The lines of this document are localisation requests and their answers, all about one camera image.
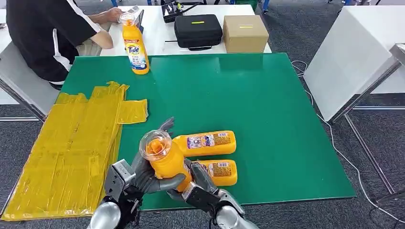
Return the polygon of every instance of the black carrying case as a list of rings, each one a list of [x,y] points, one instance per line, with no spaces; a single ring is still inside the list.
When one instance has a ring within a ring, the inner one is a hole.
[[[182,48],[214,46],[222,38],[222,28],[214,14],[177,16],[174,33]]]

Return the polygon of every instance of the robotic hand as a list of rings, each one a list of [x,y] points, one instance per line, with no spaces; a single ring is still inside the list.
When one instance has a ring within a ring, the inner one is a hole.
[[[192,173],[193,182],[183,193],[171,189],[168,194],[172,199],[184,200],[193,207],[209,212],[211,222],[222,229],[258,229],[244,218],[245,211],[233,196],[224,189],[219,189],[213,183],[204,165],[186,159],[186,164]]]
[[[170,129],[173,120],[167,120],[160,129]],[[123,229],[130,223],[137,225],[144,194],[176,188],[185,178],[184,174],[178,174],[157,179],[149,161],[140,153],[131,166],[124,159],[110,165],[104,182],[106,196],[94,211],[87,229]]]

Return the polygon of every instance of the cardboard box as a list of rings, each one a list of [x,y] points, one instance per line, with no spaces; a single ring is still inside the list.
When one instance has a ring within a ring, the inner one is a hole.
[[[268,32],[259,15],[224,17],[227,53],[263,52],[267,40]]]

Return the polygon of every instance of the yellow plastic bag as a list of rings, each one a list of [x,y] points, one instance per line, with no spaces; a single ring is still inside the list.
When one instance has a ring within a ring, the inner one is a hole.
[[[145,122],[147,102],[124,101],[126,85],[109,82],[84,94],[61,93],[53,105],[2,220],[91,215],[117,160],[121,124]]]

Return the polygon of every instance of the white cable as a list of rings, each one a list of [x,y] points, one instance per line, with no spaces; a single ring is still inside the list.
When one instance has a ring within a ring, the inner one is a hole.
[[[295,63],[295,62],[303,63],[303,64],[305,65],[305,69],[302,70],[302,69],[298,68],[297,66],[295,66],[295,65],[293,64],[293,63]],[[307,67],[308,67],[308,65],[307,65],[305,62],[303,62],[303,61],[293,61],[293,62],[291,62],[291,65],[292,65],[295,69],[297,69],[298,71],[301,72],[300,74],[298,74],[299,77],[302,77],[302,76],[304,75],[304,73],[305,73],[305,71],[307,70]],[[304,91],[310,96],[310,98],[311,98],[311,105],[313,106],[313,105],[314,105],[314,100],[313,100],[313,98],[312,98],[311,93],[308,92],[308,91],[305,90],[305,89],[304,89]],[[370,200],[370,198],[368,197],[368,195],[367,195],[367,193],[366,193],[366,191],[365,191],[365,189],[364,189],[364,187],[363,187],[362,179],[361,179],[361,177],[360,177],[360,170],[359,170],[350,160],[348,160],[347,157],[345,157],[345,155],[343,155],[343,154],[336,148],[336,146],[335,146],[335,141],[334,141],[334,138],[333,138],[332,126],[331,126],[328,122],[326,122],[319,114],[317,114],[317,116],[318,116],[319,119],[321,119],[326,125],[328,125],[329,131],[330,131],[330,136],[331,136],[331,139],[332,139],[332,146],[333,146],[333,148],[336,150],[336,152],[338,152],[338,153],[357,171],[357,177],[358,177],[358,179],[359,179],[360,187],[361,187],[361,189],[362,189],[362,191],[363,191],[364,196],[366,196],[366,199],[368,200],[368,202],[370,202],[370,204],[372,204],[375,208],[377,208],[377,209],[379,209],[380,211],[384,212],[385,214],[387,214],[388,216],[392,217],[392,218],[395,219],[396,221],[401,222],[401,223],[405,223],[405,221],[400,220],[399,218],[395,217],[394,215],[392,215],[391,213],[387,212],[386,210],[380,208],[379,206],[377,206],[376,204],[374,204],[374,203]]]

